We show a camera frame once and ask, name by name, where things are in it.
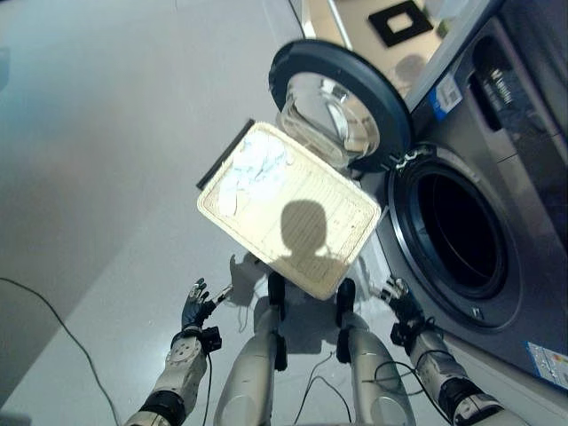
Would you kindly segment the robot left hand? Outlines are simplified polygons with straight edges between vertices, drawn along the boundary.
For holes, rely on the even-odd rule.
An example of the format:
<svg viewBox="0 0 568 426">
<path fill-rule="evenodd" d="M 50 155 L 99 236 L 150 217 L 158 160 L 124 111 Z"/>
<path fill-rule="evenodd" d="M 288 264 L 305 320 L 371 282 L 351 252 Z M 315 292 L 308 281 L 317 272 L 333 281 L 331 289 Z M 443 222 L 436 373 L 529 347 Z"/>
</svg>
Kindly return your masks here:
<svg viewBox="0 0 568 426">
<path fill-rule="evenodd" d="M 204 321 L 231 294 L 233 285 L 229 284 L 215 296 L 210 297 L 207 283 L 199 278 L 191 287 L 181 314 L 181 329 L 202 328 Z"/>
</svg>

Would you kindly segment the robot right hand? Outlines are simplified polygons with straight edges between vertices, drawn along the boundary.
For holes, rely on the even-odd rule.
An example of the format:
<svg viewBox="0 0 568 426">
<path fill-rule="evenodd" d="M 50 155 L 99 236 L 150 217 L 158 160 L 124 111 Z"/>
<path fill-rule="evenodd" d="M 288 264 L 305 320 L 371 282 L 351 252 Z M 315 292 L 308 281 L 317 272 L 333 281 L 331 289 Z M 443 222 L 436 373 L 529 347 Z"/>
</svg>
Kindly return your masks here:
<svg viewBox="0 0 568 426">
<path fill-rule="evenodd" d="M 378 297 L 390 307 L 400 324 L 414 327 L 425 322 L 421 306 L 403 279 L 390 276 L 380 288 Z"/>
</svg>

